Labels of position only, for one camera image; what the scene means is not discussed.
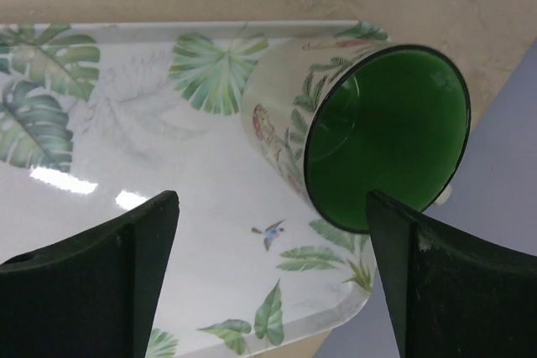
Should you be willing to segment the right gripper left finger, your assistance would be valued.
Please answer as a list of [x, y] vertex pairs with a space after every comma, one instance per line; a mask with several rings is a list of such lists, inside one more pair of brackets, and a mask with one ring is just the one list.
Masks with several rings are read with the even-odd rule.
[[3, 357], [143, 357], [180, 216], [164, 191], [1, 266]]

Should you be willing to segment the green cup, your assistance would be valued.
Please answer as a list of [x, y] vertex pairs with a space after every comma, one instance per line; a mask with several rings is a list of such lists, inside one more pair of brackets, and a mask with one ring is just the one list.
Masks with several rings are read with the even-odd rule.
[[345, 36], [266, 52], [242, 96], [248, 141], [338, 229], [365, 233], [374, 190], [425, 210], [451, 182], [471, 126], [467, 83], [423, 44]]

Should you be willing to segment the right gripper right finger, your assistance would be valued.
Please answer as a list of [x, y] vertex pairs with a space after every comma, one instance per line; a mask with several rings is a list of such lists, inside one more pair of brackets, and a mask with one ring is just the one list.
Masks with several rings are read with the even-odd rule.
[[366, 218], [402, 357], [534, 357], [536, 258], [380, 191]]

